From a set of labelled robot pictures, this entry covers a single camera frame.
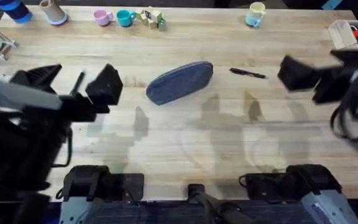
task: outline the yellow mug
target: yellow mug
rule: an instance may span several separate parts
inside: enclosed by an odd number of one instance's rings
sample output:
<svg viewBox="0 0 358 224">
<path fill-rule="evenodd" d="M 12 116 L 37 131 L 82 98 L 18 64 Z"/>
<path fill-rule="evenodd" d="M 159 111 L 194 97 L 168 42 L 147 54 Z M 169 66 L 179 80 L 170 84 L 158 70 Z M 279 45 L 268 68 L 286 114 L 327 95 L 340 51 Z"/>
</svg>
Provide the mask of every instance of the yellow mug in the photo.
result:
<svg viewBox="0 0 358 224">
<path fill-rule="evenodd" d="M 246 15 L 246 24 L 248 26 L 257 27 L 260 24 L 260 20 L 266 14 L 266 7 L 261 2 L 254 2 L 250 5 Z"/>
</svg>

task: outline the pink mug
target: pink mug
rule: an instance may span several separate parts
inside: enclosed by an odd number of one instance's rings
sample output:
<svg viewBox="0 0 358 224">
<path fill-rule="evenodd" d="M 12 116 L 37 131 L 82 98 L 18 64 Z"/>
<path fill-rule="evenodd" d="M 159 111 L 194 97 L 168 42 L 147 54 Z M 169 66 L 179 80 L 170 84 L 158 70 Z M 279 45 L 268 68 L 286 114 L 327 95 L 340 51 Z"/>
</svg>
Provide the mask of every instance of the pink mug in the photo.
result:
<svg viewBox="0 0 358 224">
<path fill-rule="evenodd" d="M 107 13 L 105 10 L 96 10 L 93 13 L 93 17 L 99 26 L 105 26 L 109 24 L 110 21 L 112 21 L 112 13 Z"/>
</svg>

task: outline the white container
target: white container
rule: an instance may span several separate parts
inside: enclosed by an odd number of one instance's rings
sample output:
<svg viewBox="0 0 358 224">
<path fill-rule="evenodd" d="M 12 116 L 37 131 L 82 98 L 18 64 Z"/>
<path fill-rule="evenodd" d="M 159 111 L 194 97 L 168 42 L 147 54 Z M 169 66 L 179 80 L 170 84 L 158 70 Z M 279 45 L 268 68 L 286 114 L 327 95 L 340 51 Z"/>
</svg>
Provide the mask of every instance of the white container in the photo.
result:
<svg viewBox="0 0 358 224">
<path fill-rule="evenodd" d="M 358 27 L 358 20 L 336 20 L 328 27 L 335 49 L 358 49 L 351 26 Z"/>
</svg>

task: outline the toy block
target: toy block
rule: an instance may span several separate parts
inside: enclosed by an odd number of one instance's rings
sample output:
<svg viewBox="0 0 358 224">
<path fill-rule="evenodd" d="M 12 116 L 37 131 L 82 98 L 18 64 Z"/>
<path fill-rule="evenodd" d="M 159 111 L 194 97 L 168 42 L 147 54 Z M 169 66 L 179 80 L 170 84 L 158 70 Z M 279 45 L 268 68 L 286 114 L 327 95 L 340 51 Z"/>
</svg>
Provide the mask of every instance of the toy block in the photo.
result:
<svg viewBox="0 0 358 224">
<path fill-rule="evenodd" d="M 158 10 L 152 11 L 152 20 L 156 23 L 159 23 L 162 20 L 162 13 Z"/>
<path fill-rule="evenodd" d="M 142 18 L 141 18 L 141 15 L 142 15 L 143 12 L 144 12 L 143 9 L 141 9 L 141 8 L 136 8 L 136 9 L 135 9 L 136 19 L 141 20 L 141 19 L 142 19 Z"/>
<path fill-rule="evenodd" d="M 165 19 L 160 20 L 160 22 L 158 23 L 158 30 L 159 31 L 167 30 L 167 22 L 165 21 Z"/>
<path fill-rule="evenodd" d="M 149 20 L 149 28 L 150 29 L 156 29 L 157 28 L 157 23 L 156 22 L 154 22 L 151 19 L 147 19 L 147 20 Z"/>
<path fill-rule="evenodd" d="M 145 10 L 145 11 L 144 11 L 144 14 L 146 15 L 146 17 L 147 17 L 148 19 L 152 19 L 152 14 L 151 14 L 148 10 Z"/>
<path fill-rule="evenodd" d="M 147 26 L 149 24 L 149 19 L 146 17 L 144 13 L 140 15 L 140 19 L 142 20 L 143 25 Z"/>
</svg>

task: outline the wood grain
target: wood grain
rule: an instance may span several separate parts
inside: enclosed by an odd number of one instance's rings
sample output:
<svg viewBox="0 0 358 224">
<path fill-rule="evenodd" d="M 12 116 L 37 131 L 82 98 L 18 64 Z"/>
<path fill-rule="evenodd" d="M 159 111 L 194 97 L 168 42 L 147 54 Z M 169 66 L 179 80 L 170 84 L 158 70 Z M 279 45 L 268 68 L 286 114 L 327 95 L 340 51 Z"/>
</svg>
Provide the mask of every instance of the wood grain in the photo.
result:
<svg viewBox="0 0 358 224">
<path fill-rule="evenodd" d="M 144 199 L 160 200 L 185 198 L 189 183 L 205 184 L 218 198 L 245 198 L 240 175 L 315 163 L 330 169 L 348 197 L 358 198 L 358 152 L 328 126 L 336 105 L 316 106 L 312 92 L 288 93 L 277 78 L 285 55 L 316 66 L 337 64 L 329 55 L 327 28 L 336 19 L 353 19 L 351 12 L 268 10 L 260 28 L 251 29 L 243 22 L 244 9 L 160 8 L 168 30 L 159 32 L 141 21 L 129 28 L 116 22 L 99 27 L 92 16 L 96 7 L 62 8 L 70 20 L 58 27 L 37 6 L 30 7 L 34 20 L 26 24 L 2 17 L 0 30 L 21 46 L 0 61 L 0 75 L 61 63 L 53 87 L 68 93 L 82 69 L 84 83 L 106 63 L 119 70 L 125 86 L 119 105 L 93 124 L 73 125 L 73 166 L 144 173 Z M 163 106 L 147 99 L 145 87 L 154 78 L 201 60 L 214 64 L 205 89 Z M 231 74 L 230 67 L 268 80 Z M 352 130 L 358 133 L 358 126 Z M 65 160 L 65 148 L 58 161 Z M 69 170 L 51 171 L 47 194 L 62 187 Z"/>
</svg>

